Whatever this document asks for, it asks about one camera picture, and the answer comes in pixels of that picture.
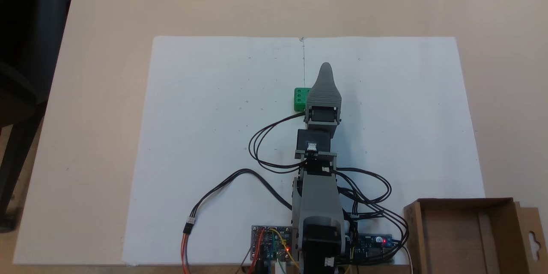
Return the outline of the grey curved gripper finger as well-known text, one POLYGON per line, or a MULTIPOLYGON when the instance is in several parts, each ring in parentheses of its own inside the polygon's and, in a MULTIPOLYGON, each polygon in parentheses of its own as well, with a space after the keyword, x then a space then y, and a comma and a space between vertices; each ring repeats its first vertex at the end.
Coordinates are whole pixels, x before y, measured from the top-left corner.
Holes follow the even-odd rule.
POLYGON ((307 109, 313 107, 341 108, 341 94, 336 87, 331 64, 321 65, 317 79, 307 95, 307 109))

